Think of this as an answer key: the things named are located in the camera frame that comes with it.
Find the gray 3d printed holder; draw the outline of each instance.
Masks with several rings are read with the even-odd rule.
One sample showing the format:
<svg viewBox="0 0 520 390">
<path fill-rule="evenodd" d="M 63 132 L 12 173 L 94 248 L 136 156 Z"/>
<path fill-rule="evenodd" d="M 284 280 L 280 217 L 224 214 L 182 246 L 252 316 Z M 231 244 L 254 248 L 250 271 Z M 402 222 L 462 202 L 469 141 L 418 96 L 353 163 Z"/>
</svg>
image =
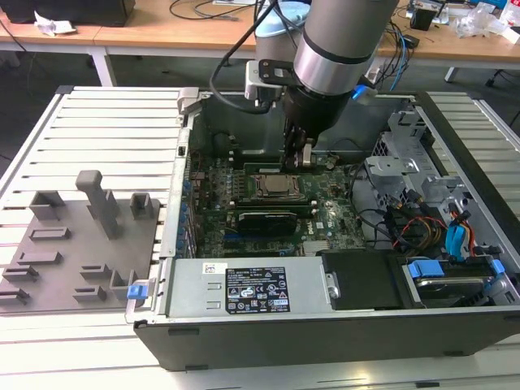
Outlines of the gray 3d printed holder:
<svg viewBox="0 0 520 390">
<path fill-rule="evenodd" d="M 148 193 L 114 199 L 99 171 L 76 187 L 88 201 L 37 192 L 34 218 L 0 283 L 0 313 L 124 308 L 128 285 L 150 270 L 159 201 Z"/>
</svg>

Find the computer case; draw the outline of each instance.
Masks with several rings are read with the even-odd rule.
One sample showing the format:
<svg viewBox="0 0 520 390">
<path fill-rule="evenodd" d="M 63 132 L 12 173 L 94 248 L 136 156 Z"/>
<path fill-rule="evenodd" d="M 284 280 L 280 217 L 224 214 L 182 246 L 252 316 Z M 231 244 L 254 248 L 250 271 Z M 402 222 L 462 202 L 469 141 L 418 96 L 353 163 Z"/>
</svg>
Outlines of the computer case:
<svg viewBox="0 0 520 390">
<path fill-rule="evenodd" d="M 12 23 L 32 23 L 34 11 L 47 19 L 123 27 L 135 0 L 0 0 Z"/>
</svg>

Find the motherboard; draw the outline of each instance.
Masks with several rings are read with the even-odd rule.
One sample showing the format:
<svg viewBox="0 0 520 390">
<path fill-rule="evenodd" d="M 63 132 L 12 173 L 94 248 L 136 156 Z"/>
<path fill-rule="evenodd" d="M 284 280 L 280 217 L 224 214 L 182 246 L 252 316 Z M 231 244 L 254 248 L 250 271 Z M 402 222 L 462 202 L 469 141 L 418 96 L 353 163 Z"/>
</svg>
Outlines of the motherboard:
<svg viewBox="0 0 520 390">
<path fill-rule="evenodd" d="M 275 163 L 239 169 L 220 158 L 194 158 L 193 221 L 197 258 L 314 256 L 365 247 L 345 196 L 348 177 L 334 158 L 313 171 L 281 173 Z"/>
</svg>

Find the aluminum profile table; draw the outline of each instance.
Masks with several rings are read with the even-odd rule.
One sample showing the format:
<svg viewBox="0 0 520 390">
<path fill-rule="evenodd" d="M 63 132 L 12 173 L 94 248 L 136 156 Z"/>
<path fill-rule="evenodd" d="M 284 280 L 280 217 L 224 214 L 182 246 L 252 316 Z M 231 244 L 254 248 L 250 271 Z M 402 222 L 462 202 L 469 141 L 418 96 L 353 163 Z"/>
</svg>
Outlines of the aluminum profile table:
<svg viewBox="0 0 520 390">
<path fill-rule="evenodd" d="M 483 100 L 471 99 L 465 93 L 431 93 L 431 99 L 511 210 L 520 217 L 518 136 Z M 435 143 L 433 149 L 446 171 L 456 175 L 441 146 Z"/>
<path fill-rule="evenodd" d="M 65 199 L 79 170 L 99 169 L 116 197 L 148 191 L 162 205 L 151 274 L 157 272 L 170 174 L 176 156 L 178 89 L 75 88 L 57 94 L 0 181 L 0 267 L 11 260 L 32 213 L 34 191 Z M 253 353 L 254 351 L 229 351 Z M 520 336 L 470 357 L 166 372 L 124 314 L 0 317 L 0 386 L 18 388 L 516 389 Z"/>
</svg>

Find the power supply label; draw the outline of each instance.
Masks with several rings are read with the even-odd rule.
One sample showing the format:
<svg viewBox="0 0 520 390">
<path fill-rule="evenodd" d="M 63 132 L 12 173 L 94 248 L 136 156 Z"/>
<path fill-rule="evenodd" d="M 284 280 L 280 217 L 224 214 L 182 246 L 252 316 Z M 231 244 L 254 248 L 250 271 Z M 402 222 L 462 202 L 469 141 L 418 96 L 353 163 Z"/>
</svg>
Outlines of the power supply label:
<svg viewBox="0 0 520 390">
<path fill-rule="evenodd" d="M 285 267 L 228 268 L 226 311 L 229 314 L 291 311 Z"/>
</svg>

